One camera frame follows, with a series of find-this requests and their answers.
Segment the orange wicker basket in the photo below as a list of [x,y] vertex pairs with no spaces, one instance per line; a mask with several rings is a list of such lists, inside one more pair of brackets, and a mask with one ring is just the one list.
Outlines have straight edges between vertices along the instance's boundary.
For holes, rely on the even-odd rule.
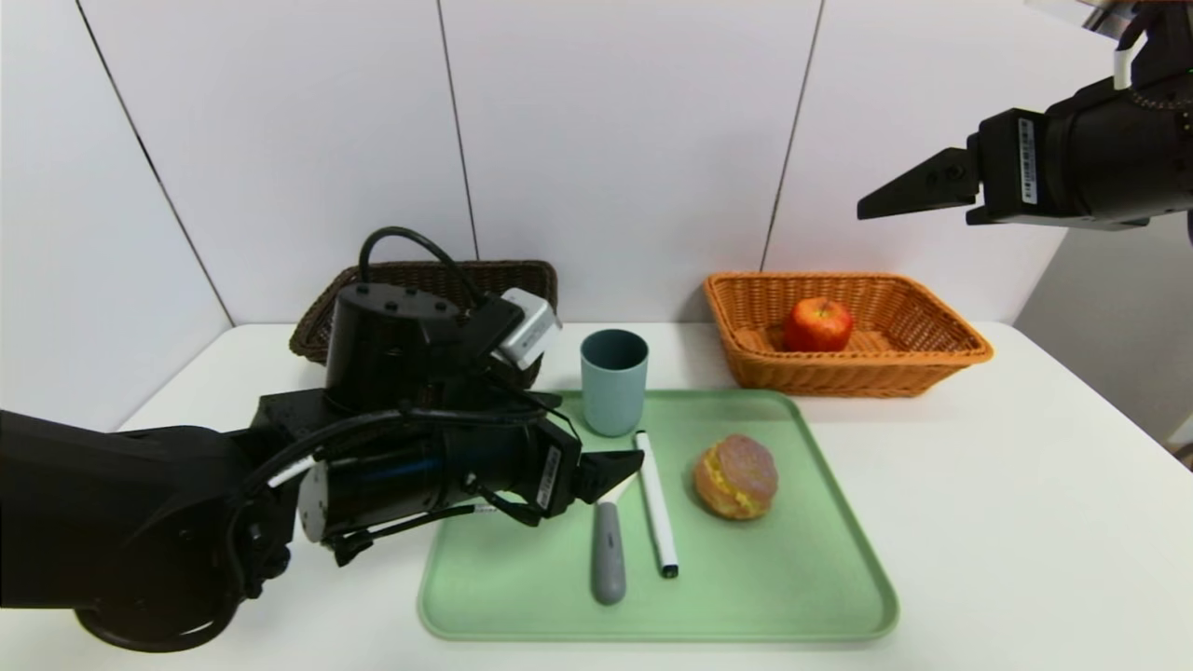
[[[917,396],[989,361],[994,350],[920,283],[866,272],[722,272],[704,283],[721,343],[742,387],[804,396]],[[783,351],[783,321],[827,296],[853,315],[841,352]]]

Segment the white marker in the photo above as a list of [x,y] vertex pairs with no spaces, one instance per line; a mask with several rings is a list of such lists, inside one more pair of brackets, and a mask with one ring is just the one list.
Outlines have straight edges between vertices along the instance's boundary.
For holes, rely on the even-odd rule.
[[647,493],[647,512],[650,515],[650,534],[655,540],[659,571],[663,578],[674,578],[679,575],[675,536],[670,530],[670,518],[667,517],[667,501],[663,500],[663,484],[659,480],[659,464],[655,463],[655,453],[650,450],[650,438],[645,431],[633,435],[633,447],[642,450],[642,488]]

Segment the green tray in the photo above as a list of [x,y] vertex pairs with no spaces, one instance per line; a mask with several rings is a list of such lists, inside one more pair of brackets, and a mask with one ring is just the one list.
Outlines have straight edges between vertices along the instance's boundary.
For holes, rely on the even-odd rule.
[[[629,449],[582,421],[586,450]],[[628,593],[592,596],[593,510],[576,501],[531,529],[500,515],[444,521],[427,561],[419,614],[431,633],[459,640],[827,641],[882,636],[898,620],[883,573],[799,411],[765,390],[647,392],[650,433],[675,531],[680,574],[659,574],[641,480],[618,503]],[[767,445],[779,493],[761,519],[706,512],[692,466],[729,433]]]

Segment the apple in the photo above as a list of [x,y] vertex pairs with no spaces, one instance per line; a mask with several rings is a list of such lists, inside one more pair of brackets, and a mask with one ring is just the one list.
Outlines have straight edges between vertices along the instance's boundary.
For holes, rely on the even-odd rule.
[[783,324],[789,352],[840,352],[853,333],[853,315],[845,306],[823,296],[804,298]]

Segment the cup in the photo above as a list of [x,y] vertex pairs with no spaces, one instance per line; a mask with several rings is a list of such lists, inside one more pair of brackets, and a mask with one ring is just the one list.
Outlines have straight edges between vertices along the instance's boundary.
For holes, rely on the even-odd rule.
[[647,356],[636,333],[608,328],[580,345],[580,390],[588,427],[601,436],[624,436],[642,419],[647,400]]

